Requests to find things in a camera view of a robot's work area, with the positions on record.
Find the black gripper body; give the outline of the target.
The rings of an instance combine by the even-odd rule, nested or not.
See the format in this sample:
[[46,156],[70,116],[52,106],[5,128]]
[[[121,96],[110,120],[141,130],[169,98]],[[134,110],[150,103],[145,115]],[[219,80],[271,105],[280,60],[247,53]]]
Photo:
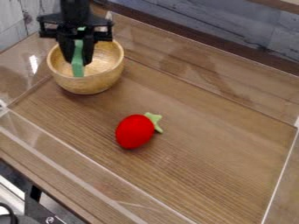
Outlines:
[[40,37],[56,39],[58,35],[70,39],[82,39],[90,30],[94,41],[110,41],[113,22],[94,14],[88,14],[82,21],[68,21],[60,13],[40,15],[36,18],[40,24]]

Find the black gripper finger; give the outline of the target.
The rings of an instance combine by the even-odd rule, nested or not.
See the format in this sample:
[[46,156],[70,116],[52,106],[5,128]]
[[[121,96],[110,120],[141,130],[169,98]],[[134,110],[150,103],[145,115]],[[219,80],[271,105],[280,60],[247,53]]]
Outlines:
[[93,49],[94,49],[94,40],[90,36],[86,36],[82,39],[82,62],[84,62],[84,65],[88,65],[92,61]]
[[65,36],[58,36],[57,41],[62,57],[65,61],[70,63],[74,52],[74,40],[72,38],[66,38]]

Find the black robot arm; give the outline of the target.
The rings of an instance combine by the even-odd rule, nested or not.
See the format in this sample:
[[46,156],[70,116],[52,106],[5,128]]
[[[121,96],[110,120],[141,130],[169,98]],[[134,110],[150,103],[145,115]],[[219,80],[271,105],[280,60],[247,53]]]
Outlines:
[[60,11],[40,15],[36,20],[40,24],[40,37],[57,41],[68,63],[74,56],[76,40],[82,43],[80,55],[84,66],[92,62],[94,44],[113,40],[113,22],[93,14],[89,0],[60,0]]

